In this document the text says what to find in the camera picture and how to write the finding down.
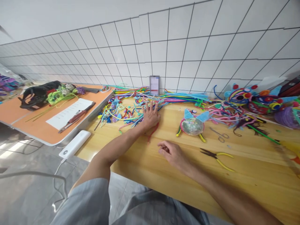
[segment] yellow-handled pliers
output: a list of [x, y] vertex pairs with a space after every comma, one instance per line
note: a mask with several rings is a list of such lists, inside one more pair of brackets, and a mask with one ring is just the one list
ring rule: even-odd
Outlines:
[[235, 170], [230, 169], [229, 167], [225, 166], [225, 165], [217, 158], [217, 156], [219, 156], [219, 155], [226, 155], [226, 156], [229, 156], [229, 157], [231, 157], [231, 158], [234, 158], [232, 155], [227, 154], [227, 153], [225, 153], [225, 152], [212, 153], [212, 152], [210, 152], [210, 151], [208, 151], [208, 150], [205, 150], [205, 149], [203, 149], [203, 148], [200, 148], [200, 149], [204, 151], [204, 152], [201, 152], [201, 153], [203, 153], [203, 154], [205, 154], [205, 155], [208, 155], [208, 156], [211, 156], [211, 157], [215, 158], [216, 161], [217, 161], [222, 167], [224, 167], [225, 169], [227, 169], [227, 170], [229, 170], [229, 171], [231, 171], [231, 172], [235, 172]]

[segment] white paper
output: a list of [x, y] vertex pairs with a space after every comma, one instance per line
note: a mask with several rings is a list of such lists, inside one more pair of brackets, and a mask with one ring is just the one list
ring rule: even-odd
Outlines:
[[93, 103], [93, 101], [80, 98], [77, 100], [77, 102], [73, 103], [65, 110], [61, 111], [60, 113], [56, 114], [54, 117], [47, 120], [46, 123], [50, 124], [51, 126], [55, 127], [56, 129], [60, 130], [67, 124], [67, 122], [73, 116], [75, 116], [75, 114], [79, 110], [81, 110], [81, 111], [85, 110], [92, 103]]

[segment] hand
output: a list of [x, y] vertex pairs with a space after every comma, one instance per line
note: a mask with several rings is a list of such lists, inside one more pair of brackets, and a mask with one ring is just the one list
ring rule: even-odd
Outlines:
[[153, 102], [150, 102], [150, 107], [148, 106], [148, 103], [146, 103], [146, 108], [142, 107], [143, 113], [144, 113], [144, 119], [142, 124], [145, 127], [145, 131], [149, 130], [150, 128], [157, 125], [157, 123], [160, 120], [160, 115], [158, 115], [158, 103], [155, 104], [155, 108], [153, 109]]
[[169, 141], [162, 141], [157, 144], [160, 146], [158, 152], [165, 157], [165, 159], [180, 172], [189, 175], [193, 165], [186, 158], [179, 145]]

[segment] gray sleeve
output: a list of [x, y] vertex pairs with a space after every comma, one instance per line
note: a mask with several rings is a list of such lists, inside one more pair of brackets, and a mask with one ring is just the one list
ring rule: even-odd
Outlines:
[[50, 225], [108, 225], [108, 180], [96, 178], [72, 190]]

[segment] gray floor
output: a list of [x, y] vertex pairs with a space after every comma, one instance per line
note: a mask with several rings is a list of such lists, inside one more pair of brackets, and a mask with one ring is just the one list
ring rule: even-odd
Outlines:
[[[7, 141], [0, 142], [0, 173], [8, 168], [4, 174], [25, 170], [54, 174], [62, 160], [58, 156], [61, 149], [42, 145], [38, 141], [30, 143], [34, 146], [27, 146], [29, 141], [3, 144], [4, 142]], [[16, 153], [22, 151], [27, 155]], [[58, 175], [67, 178], [68, 192], [87, 165], [87, 161], [73, 156], [61, 166]], [[61, 189], [62, 181], [57, 180], [55, 185]], [[111, 174], [109, 224], [119, 217], [137, 185], [136, 182], [118, 174]], [[52, 179], [48, 177], [26, 175], [1, 179], [0, 191], [0, 224], [5, 225], [49, 225], [55, 216], [52, 203], [60, 199], [60, 195], [53, 188]], [[228, 224], [211, 215], [209, 219], [211, 224]]]

